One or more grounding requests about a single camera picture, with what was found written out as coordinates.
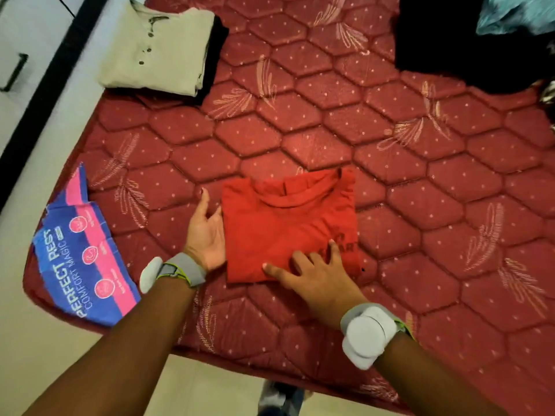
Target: hand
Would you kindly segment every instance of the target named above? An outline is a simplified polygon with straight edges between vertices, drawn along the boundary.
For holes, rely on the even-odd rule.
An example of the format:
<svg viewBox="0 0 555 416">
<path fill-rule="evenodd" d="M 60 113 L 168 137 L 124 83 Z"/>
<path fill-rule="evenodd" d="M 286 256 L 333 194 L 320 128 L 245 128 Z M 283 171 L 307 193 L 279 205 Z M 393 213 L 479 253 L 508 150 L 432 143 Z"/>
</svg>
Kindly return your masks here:
<svg viewBox="0 0 555 416">
<path fill-rule="evenodd" d="M 225 263 L 224 221 L 221 206 L 210 218 L 206 218 L 210 195 L 205 188 L 202 190 L 200 202 L 189 222 L 183 252 L 209 272 Z"/>
<path fill-rule="evenodd" d="M 297 292 L 318 320 L 331 328 L 340 329 L 343 315 L 352 307 L 368 300 L 345 272 L 339 248 L 333 239 L 330 240 L 330 248 L 329 264 L 316 252 L 311 252 L 307 257 L 302 252 L 295 251 L 293 262 L 300 276 L 267 263 L 262 268 L 284 287 Z"/>
</svg>

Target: white floor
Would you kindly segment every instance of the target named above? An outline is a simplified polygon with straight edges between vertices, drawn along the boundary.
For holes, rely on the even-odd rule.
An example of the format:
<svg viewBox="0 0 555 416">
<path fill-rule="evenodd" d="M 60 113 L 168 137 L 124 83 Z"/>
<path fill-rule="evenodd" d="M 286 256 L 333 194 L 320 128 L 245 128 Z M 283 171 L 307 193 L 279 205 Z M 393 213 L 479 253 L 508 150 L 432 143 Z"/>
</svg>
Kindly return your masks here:
<svg viewBox="0 0 555 416">
<path fill-rule="evenodd" d="M 98 336 L 35 307 L 21 286 L 27 250 L 52 188 L 102 93 L 98 65 L 125 0 L 109 0 L 66 90 L 0 215 L 0 415 L 21 414 Z M 149 415 L 256 413 L 262 380 L 170 356 Z M 386 415 L 316 394 L 302 415 Z"/>
</svg>

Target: red t-shirt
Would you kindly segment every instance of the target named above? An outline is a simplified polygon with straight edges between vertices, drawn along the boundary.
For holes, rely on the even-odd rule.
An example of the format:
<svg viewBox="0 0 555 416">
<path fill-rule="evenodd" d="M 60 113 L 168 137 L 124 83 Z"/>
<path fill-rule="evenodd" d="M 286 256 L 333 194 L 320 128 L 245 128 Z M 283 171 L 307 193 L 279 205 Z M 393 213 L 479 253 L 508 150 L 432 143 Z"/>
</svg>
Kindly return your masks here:
<svg viewBox="0 0 555 416">
<path fill-rule="evenodd" d="M 235 179 L 224 185 L 227 281 L 275 280 L 262 271 L 267 262 L 295 272 L 294 251 L 318 252 L 329 260 L 328 242 L 339 245 L 343 266 L 360 274 L 354 195 L 349 169 L 300 174 L 283 181 Z"/>
</svg>

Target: folded black clothing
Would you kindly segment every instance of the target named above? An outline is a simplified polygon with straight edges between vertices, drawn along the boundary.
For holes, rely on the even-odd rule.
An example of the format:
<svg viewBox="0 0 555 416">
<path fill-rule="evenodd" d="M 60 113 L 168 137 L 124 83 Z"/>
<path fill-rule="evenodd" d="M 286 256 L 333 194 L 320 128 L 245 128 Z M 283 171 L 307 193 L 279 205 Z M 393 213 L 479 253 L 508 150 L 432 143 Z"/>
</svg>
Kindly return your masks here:
<svg viewBox="0 0 555 416">
<path fill-rule="evenodd" d="M 208 52 L 204 63 L 203 87 L 198 90 L 197 96 L 194 97 L 193 105 L 202 105 L 204 98 L 210 92 L 216 78 L 221 48 L 224 46 L 228 35 L 229 29 L 222 24 L 218 16 L 214 16 L 214 25 L 208 39 Z"/>
<path fill-rule="evenodd" d="M 550 77 L 547 45 L 555 33 L 526 29 L 477 35 L 483 0 L 400 0 L 395 65 L 400 70 L 444 73 L 488 93 L 513 93 Z"/>
</svg>

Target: quilted hexagon pattern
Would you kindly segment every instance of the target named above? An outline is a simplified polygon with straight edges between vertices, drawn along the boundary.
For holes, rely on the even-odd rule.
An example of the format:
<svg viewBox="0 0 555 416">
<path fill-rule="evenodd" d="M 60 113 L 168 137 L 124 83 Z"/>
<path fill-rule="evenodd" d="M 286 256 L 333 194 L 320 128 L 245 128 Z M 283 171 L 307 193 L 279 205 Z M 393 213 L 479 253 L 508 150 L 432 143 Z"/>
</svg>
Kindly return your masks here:
<svg viewBox="0 0 555 416">
<path fill-rule="evenodd" d="M 84 163 L 132 279 L 183 247 L 201 187 L 213 212 L 231 178 L 350 166 L 363 293 L 511 414 L 552 414 L 555 136 L 536 90 L 488 95 L 399 73 L 399 0 L 147 4 L 212 9 L 231 34 L 201 107 L 105 92 L 54 190 Z M 23 282 L 53 312 L 32 251 Z M 225 268 L 198 293 L 174 353 L 407 410 L 292 291 L 228 285 Z"/>
</svg>

